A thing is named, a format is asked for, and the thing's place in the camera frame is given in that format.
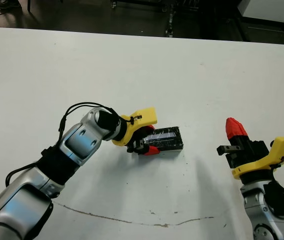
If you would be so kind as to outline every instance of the gray floor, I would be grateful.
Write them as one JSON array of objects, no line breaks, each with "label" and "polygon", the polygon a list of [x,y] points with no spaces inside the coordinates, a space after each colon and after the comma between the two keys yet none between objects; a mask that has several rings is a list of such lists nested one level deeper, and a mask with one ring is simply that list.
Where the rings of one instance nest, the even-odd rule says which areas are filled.
[{"label": "gray floor", "polygon": [[[0,27],[59,30],[87,33],[164,37],[169,13],[154,7],[119,2],[116,9],[109,0],[20,0],[22,8],[0,11]],[[284,32],[278,27],[244,23],[252,42],[284,44]],[[218,39],[242,41],[233,20],[218,24]],[[197,17],[176,14],[174,37],[200,39]]]}]

